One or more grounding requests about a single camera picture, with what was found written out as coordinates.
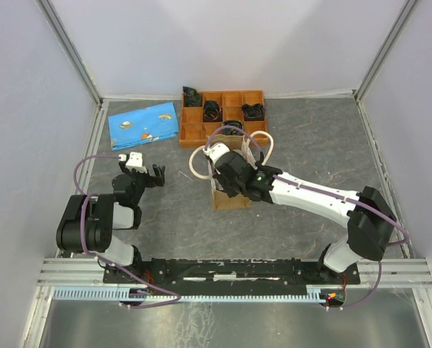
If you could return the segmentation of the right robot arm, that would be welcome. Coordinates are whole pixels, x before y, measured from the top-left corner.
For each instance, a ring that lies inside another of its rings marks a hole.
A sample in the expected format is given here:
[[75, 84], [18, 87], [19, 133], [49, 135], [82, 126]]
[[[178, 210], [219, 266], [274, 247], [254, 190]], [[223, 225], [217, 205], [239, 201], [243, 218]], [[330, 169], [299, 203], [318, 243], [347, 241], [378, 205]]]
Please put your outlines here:
[[380, 261], [390, 244], [396, 218], [381, 193], [365, 187], [361, 192], [343, 191], [313, 184], [282, 170], [248, 163], [231, 150], [206, 153], [214, 179], [229, 196], [242, 195], [253, 202], [299, 208], [332, 220], [346, 235], [328, 245], [317, 264], [317, 276], [334, 283], [361, 260]]

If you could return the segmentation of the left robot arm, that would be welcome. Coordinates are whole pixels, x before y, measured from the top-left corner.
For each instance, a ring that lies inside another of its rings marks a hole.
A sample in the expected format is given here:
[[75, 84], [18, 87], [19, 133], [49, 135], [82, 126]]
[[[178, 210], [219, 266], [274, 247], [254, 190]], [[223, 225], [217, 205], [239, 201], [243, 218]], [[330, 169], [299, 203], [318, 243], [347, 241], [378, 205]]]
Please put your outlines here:
[[165, 167], [153, 165], [153, 174], [120, 165], [122, 173], [112, 180], [113, 192], [86, 201], [85, 194], [72, 195], [59, 223], [56, 243], [63, 252], [88, 252], [120, 265], [120, 275], [130, 283], [144, 276], [138, 247], [113, 236], [114, 230], [136, 230], [141, 224], [139, 202], [146, 189], [163, 187]]

